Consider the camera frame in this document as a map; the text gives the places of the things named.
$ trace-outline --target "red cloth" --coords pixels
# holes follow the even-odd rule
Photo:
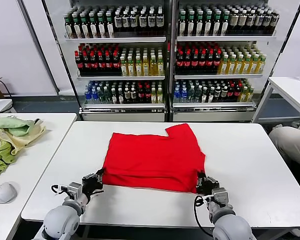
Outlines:
[[[205,155],[188,124],[165,130],[168,136],[113,133],[104,160],[102,182],[196,193]]]

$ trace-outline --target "computer mouse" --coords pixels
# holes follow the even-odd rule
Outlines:
[[[0,204],[7,204],[17,196],[17,190],[8,182],[0,185]]]

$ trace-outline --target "floor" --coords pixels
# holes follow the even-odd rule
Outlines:
[[[79,105],[76,100],[55,100],[55,101],[24,101],[14,100],[14,108],[17,113],[77,113]],[[270,99],[262,118],[276,117],[299,117],[299,113],[284,99]],[[277,122],[263,124],[266,129],[271,130]],[[30,240],[41,227],[38,222],[22,221],[13,240]],[[79,236],[83,234],[81,226],[77,231]],[[166,229],[166,228],[145,228],[145,227],[117,227],[117,226],[91,226],[89,238],[98,239],[125,239],[125,240],[211,240],[199,229]],[[286,239],[300,240],[287,235]]]

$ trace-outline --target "white table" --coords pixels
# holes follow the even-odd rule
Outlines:
[[[300,113],[300,81],[293,77],[270,77],[269,84],[252,118],[253,123],[257,123],[262,110],[271,96],[273,90],[280,94],[289,104]]]
[[[0,204],[0,240],[11,239],[20,221],[20,214],[41,175],[54,156],[72,123],[75,113],[2,113],[0,117],[16,116],[23,120],[41,119],[46,132],[21,150],[15,163],[0,175],[0,184],[11,183],[18,192],[9,204]]]
[[[11,99],[0,99],[0,112],[15,113],[16,110],[13,107],[10,108],[11,106],[12,106]]]
[[[47,212],[61,205],[66,197],[55,195],[51,191],[52,185],[81,183],[83,176],[99,170],[113,132],[166,136],[165,128],[177,124],[75,122],[21,217],[29,221],[43,221]],[[217,179],[228,190],[230,204],[237,215],[244,217],[253,228],[284,228],[287,232],[289,228],[300,227],[300,187],[259,124],[189,125],[202,152],[206,154],[207,175]],[[186,151],[182,149],[182,142],[175,150]],[[146,147],[144,154],[156,157]],[[105,185],[104,193],[93,197],[87,205],[81,223],[193,228],[197,227],[194,198],[191,193]],[[198,218],[202,226],[213,226],[205,206],[198,209]]]

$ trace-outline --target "black wire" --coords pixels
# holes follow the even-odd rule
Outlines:
[[[196,224],[198,224],[199,228],[205,233],[207,234],[209,237],[213,238],[214,236],[210,233],[208,233],[206,230],[204,230],[204,228],[201,226],[199,220],[198,220],[198,216],[197,216],[197,207],[200,207],[201,205],[204,204],[204,199],[202,196],[197,195],[194,199],[194,203],[193,203],[193,211],[194,211],[194,217],[195,217],[195,221]]]

